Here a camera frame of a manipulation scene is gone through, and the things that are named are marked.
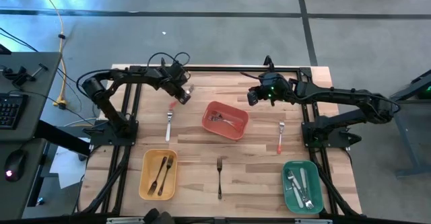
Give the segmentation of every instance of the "computer mouse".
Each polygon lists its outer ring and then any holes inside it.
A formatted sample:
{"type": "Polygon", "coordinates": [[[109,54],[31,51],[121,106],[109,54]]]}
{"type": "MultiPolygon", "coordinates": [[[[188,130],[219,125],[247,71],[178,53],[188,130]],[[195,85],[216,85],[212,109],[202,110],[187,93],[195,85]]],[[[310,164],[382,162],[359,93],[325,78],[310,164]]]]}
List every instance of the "computer mouse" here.
{"type": "Polygon", "coordinates": [[[16,182],[22,177],[26,157],[26,152],[21,149],[15,150],[7,156],[5,162],[5,177],[7,181],[16,182]]]}

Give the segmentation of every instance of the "green bowl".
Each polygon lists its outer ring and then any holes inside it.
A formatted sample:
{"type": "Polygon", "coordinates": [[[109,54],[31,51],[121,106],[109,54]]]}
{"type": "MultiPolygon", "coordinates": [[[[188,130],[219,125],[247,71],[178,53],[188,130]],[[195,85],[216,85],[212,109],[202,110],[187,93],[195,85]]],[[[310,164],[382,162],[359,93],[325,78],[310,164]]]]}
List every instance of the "green bowl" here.
{"type": "Polygon", "coordinates": [[[288,206],[289,210],[293,213],[298,214],[317,214],[323,209],[323,197],[321,184],[319,179],[319,173],[317,171],[316,165],[311,161],[289,161],[284,164],[283,172],[281,173],[283,178],[283,192],[284,201],[288,206]],[[296,200],[292,185],[288,180],[288,170],[291,170],[295,178],[297,179],[301,189],[303,189],[302,178],[300,173],[300,168],[305,170],[305,178],[307,184],[307,196],[311,200],[314,207],[312,209],[307,209],[305,207],[300,208],[298,201],[296,200]]]}

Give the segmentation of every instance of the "concrete floor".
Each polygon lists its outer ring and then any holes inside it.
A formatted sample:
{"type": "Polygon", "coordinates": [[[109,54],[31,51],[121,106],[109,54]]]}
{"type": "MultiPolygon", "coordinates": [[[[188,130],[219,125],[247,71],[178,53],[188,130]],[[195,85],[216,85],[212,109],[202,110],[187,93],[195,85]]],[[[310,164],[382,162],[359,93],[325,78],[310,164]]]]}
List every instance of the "concrete floor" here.
{"type": "MultiPolygon", "coordinates": [[[[100,11],[282,12],[299,13],[298,0],[53,0],[61,9],[100,11]]],[[[305,0],[309,13],[427,14],[431,0],[305,0]]],[[[0,9],[50,9],[47,0],[0,0],[0,9]]],[[[68,75],[113,63],[144,63],[158,51],[187,51],[195,64],[260,65],[270,54],[276,65],[309,66],[300,18],[257,17],[73,17],[63,16],[68,41],[64,56],[68,75]]],[[[41,51],[58,50],[59,21],[50,15],[0,15],[0,26],[41,51]]],[[[389,96],[431,68],[430,20],[316,20],[310,29],[319,66],[329,66],[335,87],[368,89],[389,96]]],[[[0,37],[12,51],[27,48],[0,37]]],[[[61,79],[50,92],[56,98],[61,79]]],[[[70,108],[79,108],[67,90],[70,108]]],[[[84,97],[83,117],[92,117],[84,97]]],[[[341,112],[352,108],[339,107],[341,112]]],[[[63,125],[78,120],[47,103],[42,118],[63,125]]],[[[363,137],[352,147],[358,194],[369,217],[431,222],[431,175],[402,180],[395,170],[411,164],[395,123],[361,124],[352,128],[363,137]]],[[[43,207],[27,209],[25,217],[71,212],[77,186],[59,190],[44,183],[43,207]],[[70,204],[59,207],[57,201],[70,204]]]]}

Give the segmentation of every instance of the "wooden tabletop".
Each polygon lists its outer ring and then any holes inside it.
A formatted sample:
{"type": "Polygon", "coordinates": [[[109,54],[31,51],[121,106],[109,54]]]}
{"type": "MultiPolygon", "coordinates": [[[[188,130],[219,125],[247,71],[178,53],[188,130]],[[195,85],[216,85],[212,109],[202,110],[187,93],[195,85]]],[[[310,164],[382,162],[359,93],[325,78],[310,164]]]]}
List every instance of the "wooden tabletop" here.
{"type": "MultiPolygon", "coordinates": [[[[113,65],[124,68],[128,65],[113,65]]],[[[328,67],[312,67],[315,84],[331,87],[328,67]]],[[[139,132],[131,150],[127,170],[121,215],[143,216],[150,209],[168,211],[180,217],[299,217],[286,207],[281,183],[283,164],[291,160],[309,159],[304,148],[300,124],[303,121],[298,104],[259,102],[249,106],[248,88],[259,82],[235,72],[191,72],[186,84],[194,84],[195,91],[186,105],[174,109],[169,144],[165,143],[167,110],[171,98],[165,91],[155,91],[143,85],[137,119],[139,132]],[[206,131],[201,126],[203,113],[211,101],[219,101],[242,110],[250,116],[244,137],[232,141],[206,131]],[[276,153],[279,127],[286,123],[282,153],[276,153]],[[167,201],[144,200],[139,197],[139,181],[143,155],[149,149],[172,149],[178,153],[176,191],[167,201]],[[216,161],[223,157],[222,191],[218,200],[218,172],[216,161]]],[[[293,73],[282,73],[286,79],[296,78],[293,73]]],[[[111,97],[112,104],[121,109],[125,86],[111,97]]],[[[129,111],[134,96],[132,88],[129,111]]],[[[336,104],[318,103],[322,115],[338,114],[336,104]]],[[[353,210],[361,213],[352,167],[347,155],[339,149],[328,149],[328,159],[335,187],[353,210]]],[[[101,147],[88,162],[81,189],[80,207],[87,207],[106,182],[112,147],[101,147]]],[[[327,189],[321,183],[325,207],[329,210],[327,189]]],[[[113,207],[117,185],[111,194],[113,207]]]]}

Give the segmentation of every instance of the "keyboard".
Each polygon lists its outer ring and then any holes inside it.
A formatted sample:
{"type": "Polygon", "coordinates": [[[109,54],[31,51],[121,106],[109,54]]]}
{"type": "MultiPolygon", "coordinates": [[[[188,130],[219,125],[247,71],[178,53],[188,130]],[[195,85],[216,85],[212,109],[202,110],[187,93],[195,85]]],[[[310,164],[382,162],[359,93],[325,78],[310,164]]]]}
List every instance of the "keyboard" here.
{"type": "Polygon", "coordinates": [[[0,94],[0,130],[15,130],[27,99],[27,95],[0,94]]]}

